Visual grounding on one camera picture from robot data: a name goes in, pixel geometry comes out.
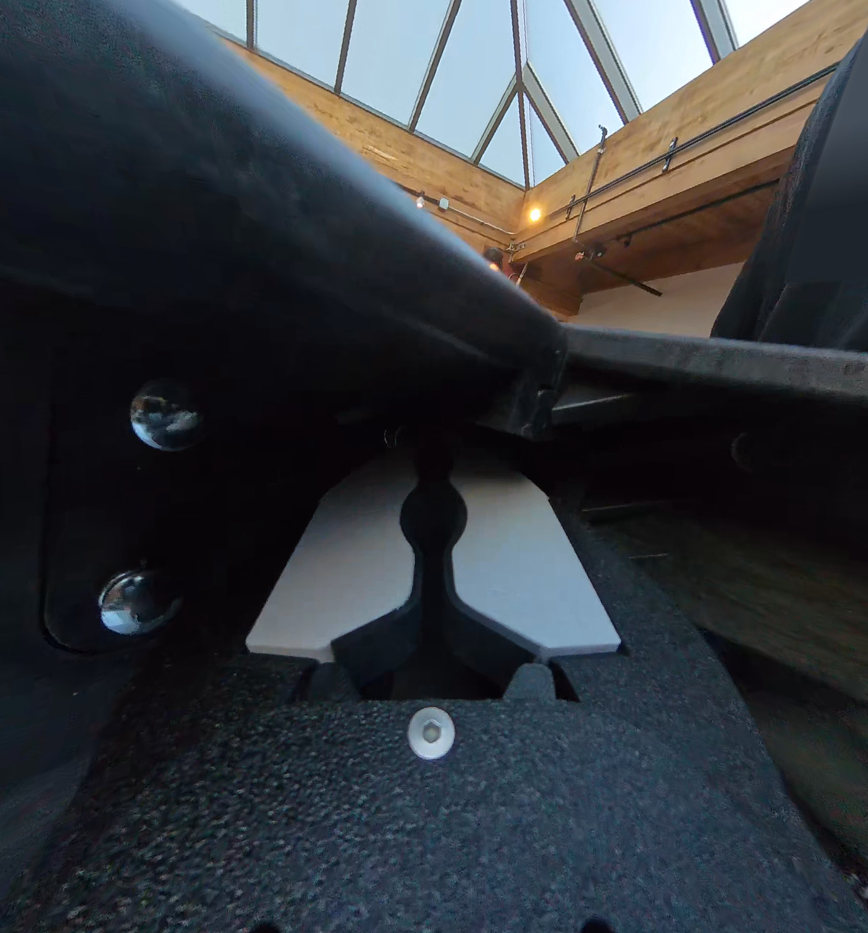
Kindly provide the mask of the domed metal bolt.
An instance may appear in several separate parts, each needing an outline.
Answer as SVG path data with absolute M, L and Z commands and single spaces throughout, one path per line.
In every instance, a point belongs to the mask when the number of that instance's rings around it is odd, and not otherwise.
M 149 380 L 140 386 L 130 404 L 129 422 L 141 442 L 162 452 L 189 449 L 204 433 L 199 405 L 176 380 Z
M 111 577 L 98 596 L 100 621 L 119 636 L 146 636 L 168 624 L 182 608 L 180 589 L 157 569 L 138 568 Z

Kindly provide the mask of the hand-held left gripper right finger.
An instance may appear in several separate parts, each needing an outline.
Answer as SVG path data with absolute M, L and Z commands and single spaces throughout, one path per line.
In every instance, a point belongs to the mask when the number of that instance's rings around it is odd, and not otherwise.
M 456 465 L 465 509 L 453 589 L 484 624 L 535 657 L 615 652 L 621 639 L 547 495 L 506 465 Z

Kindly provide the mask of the black conduit pipe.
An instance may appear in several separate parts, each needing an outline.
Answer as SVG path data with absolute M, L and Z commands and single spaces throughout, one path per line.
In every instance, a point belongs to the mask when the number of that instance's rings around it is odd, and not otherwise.
M 578 216 L 577 225 L 575 227 L 574 235 L 573 235 L 574 243 L 579 242 L 580 228 L 581 228 L 584 216 L 586 215 L 588 202 L 589 202 L 591 193 L 593 191 L 593 187 L 595 185 L 595 182 L 598 176 L 598 171 L 600 168 L 601 160 L 606 151 L 608 130 L 603 124 L 599 125 L 599 129 L 600 129 L 601 136 L 600 136 L 599 143 L 596 146 L 595 156 L 594 156 L 592 168 L 591 168 L 591 175 L 590 175 L 587 187 L 586 187 L 586 191 L 580 203 L 579 216 Z

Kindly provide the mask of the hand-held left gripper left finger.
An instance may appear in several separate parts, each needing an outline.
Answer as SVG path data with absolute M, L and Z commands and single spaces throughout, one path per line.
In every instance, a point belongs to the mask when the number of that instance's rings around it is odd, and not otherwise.
M 400 519 L 417 482 L 413 458 L 376 458 L 328 490 L 246 637 L 247 649 L 330 662 L 335 641 L 401 609 L 411 596 L 415 557 Z

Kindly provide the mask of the person's dark garment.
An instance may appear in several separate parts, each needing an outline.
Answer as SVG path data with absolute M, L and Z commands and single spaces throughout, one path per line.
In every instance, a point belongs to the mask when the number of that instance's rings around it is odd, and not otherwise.
M 711 336 L 868 353 L 868 29 L 814 106 Z

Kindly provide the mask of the black ceiling rail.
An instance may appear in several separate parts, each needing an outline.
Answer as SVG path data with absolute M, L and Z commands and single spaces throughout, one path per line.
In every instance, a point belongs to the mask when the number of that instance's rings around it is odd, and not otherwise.
M 678 157 L 679 155 L 684 154 L 690 149 L 716 137 L 718 134 L 723 133 L 725 130 L 729 130 L 733 127 L 736 127 L 742 124 L 745 121 L 748 121 L 750 118 L 762 113 L 763 111 L 769 109 L 770 107 L 783 102 L 787 98 L 801 92 L 802 90 L 806 88 L 811 87 L 813 84 L 817 83 L 823 78 L 827 78 L 828 76 L 832 75 L 836 71 L 839 64 L 840 64 L 840 60 L 836 60 L 834 64 L 829 64 L 829 65 L 824 66 L 824 68 L 814 72 L 812 75 L 802 78 L 800 81 L 780 91 L 777 91 L 776 93 L 772 94 L 770 97 L 765 98 L 764 100 L 756 104 L 752 104 L 751 106 L 745 108 L 743 111 L 740 111 L 734 116 L 727 118 L 723 121 L 720 121 L 720 123 L 710 127 L 709 129 L 689 139 L 684 140 L 683 142 L 679 142 L 678 138 L 674 139 L 665 151 L 659 153 L 655 157 L 652 157 L 648 161 L 645 161 L 633 167 L 632 169 L 626 171 L 625 173 L 610 179 L 608 182 L 606 182 L 603 185 L 600 185 L 600 186 L 594 185 L 590 198 L 592 196 L 596 196 L 606 191 L 609 191 L 613 189 L 614 187 L 626 181 L 634 179 L 641 173 L 644 173 L 651 169 L 658 168 L 660 169 L 661 174 L 666 173 L 671 168 L 674 159 Z M 549 219 L 550 217 L 555 217 L 561 213 L 564 213 L 565 218 L 570 219 L 573 212 L 576 210 L 576 208 L 580 207 L 580 203 L 583 198 L 583 195 L 584 194 L 578 197 L 573 196 L 567 204 L 563 204 L 562 206 L 557 207 L 553 209 L 552 211 L 545 211 L 543 218 Z

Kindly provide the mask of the glass skylight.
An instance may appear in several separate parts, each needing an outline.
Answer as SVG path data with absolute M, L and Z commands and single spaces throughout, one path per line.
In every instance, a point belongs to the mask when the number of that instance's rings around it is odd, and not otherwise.
M 797 1 L 181 1 L 242 47 L 521 189 Z

